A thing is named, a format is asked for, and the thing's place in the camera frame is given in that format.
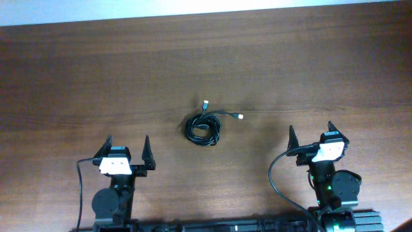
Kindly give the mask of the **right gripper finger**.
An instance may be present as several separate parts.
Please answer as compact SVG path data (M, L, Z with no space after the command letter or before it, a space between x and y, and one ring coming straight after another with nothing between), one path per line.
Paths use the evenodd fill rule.
M349 139L342 132L340 132L336 128L336 126L333 124L332 121L328 121L327 139L328 140L339 139L339 140L343 141L343 143L345 143L345 144L350 143Z
M288 146L287 146L287 154L286 156L296 156L297 152L299 151L300 145L297 139L297 135L295 133L294 127L292 125L289 126L289 135L288 135Z

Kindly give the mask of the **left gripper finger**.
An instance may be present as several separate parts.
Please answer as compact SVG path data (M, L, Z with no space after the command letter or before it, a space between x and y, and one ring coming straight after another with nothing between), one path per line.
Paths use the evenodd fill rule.
M147 170L155 170L156 162L151 151L149 136L145 136L144 148L142 151L142 160Z
M107 157L113 143L113 137L109 135L105 141L105 143L102 145L102 147L96 152L96 154L93 156L94 159L101 159L102 157Z

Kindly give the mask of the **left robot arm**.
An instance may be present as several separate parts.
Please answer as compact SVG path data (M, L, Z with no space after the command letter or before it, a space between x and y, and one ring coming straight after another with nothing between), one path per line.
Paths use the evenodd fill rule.
M92 159L101 174L110 178L110 185L95 193L91 207L95 213L94 231L139 231L138 222L131 218L135 179L147 177L156 169L149 137L142 151L143 164L131 163L127 146L114 146L109 136Z

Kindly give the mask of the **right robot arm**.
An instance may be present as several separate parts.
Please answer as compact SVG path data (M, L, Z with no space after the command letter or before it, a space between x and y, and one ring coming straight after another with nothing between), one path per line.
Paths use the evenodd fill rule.
M355 231L354 207L358 206L361 176L348 170L336 170L350 141L332 122L318 142L301 146L294 128L289 127L288 155L296 156L297 166L308 166L309 179L318 200L310 208L317 225L325 231Z

